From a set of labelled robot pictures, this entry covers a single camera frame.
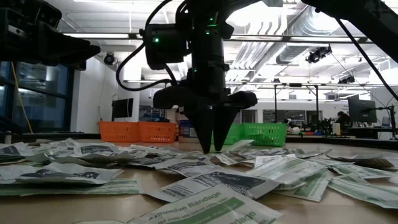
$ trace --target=orange basket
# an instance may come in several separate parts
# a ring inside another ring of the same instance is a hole
[[[141,141],[173,143],[177,130],[175,123],[138,122]]]
[[[100,121],[101,139],[106,142],[138,142],[140,141],[137,122]]]

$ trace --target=computer monitor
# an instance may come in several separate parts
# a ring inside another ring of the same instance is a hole
[[[112,121],[115,118],[129,118],[132,116],[134,99],[116,100],[112,102]]]
[[[374,101],[348,99],[349,116],[352,122],[376,123],[376,108]]]
[[[311,123],[312,123],[312,124],[317,124],[318,121],[319,121],[319,117],[318,117],[317,114],[311,115]]]

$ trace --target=camera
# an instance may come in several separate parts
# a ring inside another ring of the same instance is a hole
[[[114,57],[114,52],[108,52],[106,53],[106,56],[104,57],[104,63],[107,65],[114,65],[118,62],[116,58]]]
[[[317,63],[327,55],[331,54],[331,47],[319,47],[310,52],[310,55],[305,59],[308,63]]]

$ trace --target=window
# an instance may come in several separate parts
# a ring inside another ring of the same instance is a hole
[[[22,62],[19,64],[18,78],[20,85],[64,95],[67,93],[68,68],[62,65],[49,67]]]
[[[316,114],[316,111],[301,111],[301,110],[277,110],[277,122],[283,123],[285,119],[291,119],[293,124],[301,126],[302,124],[308,124],[311,121],[311,115]],[[275,122],[275,110],[263,110],[263,123],[274,123]]]
[[[341,98],[341,97],[345,97],[345,96],[350,96],[350,94],[328,94],[327,95],[327,99],[328,100],[336,100],[336,99],[338,99],[338,98]]]
[[[0,86],[0,116],[6,114],[7,86]]]
[[[24,62],[16,63],[15,69],[18,91],[11,63],[0,64],[0,76],[6,79],[5,86],[0,86],[0,116],[12,120],[29,132],[23,104],[33,132],[69,131],[73,70],[62,65],[49,67]]]
[[[8,78],[10,74],[10,63],[9,62],[1,62],[0,63],[0,76],[4,78]]]
[[[239,112],[236,114],[235,119],[234,119],[234,123],[240,124],[240,123],[241,123],[241,120],[242,120],[242,110],[239,111]]]
[[[255,123],[257,110],[241,110],[242,112],[242,123]]]

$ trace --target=desk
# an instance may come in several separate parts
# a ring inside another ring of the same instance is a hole
[[[392,128],[349,128],[349,135],[357,138],[373,138],[379,139],[380,132],[392,133]]]
[[[196,151],[198,144],[174,144],[181,150]],[[394,151],[368,149],[327,144],[287,144],[287,148],[301,148],[304,151],[325,151],[333,148],[331,156],[353,156],[357,153],[386,152],[391,157],[398,157]],[[243,166],[227,167],[246,171]],[[125,169],[120,177],[140,178],[146,191],[182,179],[177,174],[154,170]],[[372,181],[373,183],[398,184],[398,177]],[[282,195],[267,194],[258,202],[277,210],[284,215],[275,223],[308,223],[308,224],[385,224],[397,223],[397,210],[388,210],[376,205],[355,200],[327,189],[320,203],[301,200]],[[29,197],[0,198],[0,217],[4,224],[71,224],[78,221],[117,220],[126,222],[147,212],[163,206],[165,203],[145,195],[44,195]]]

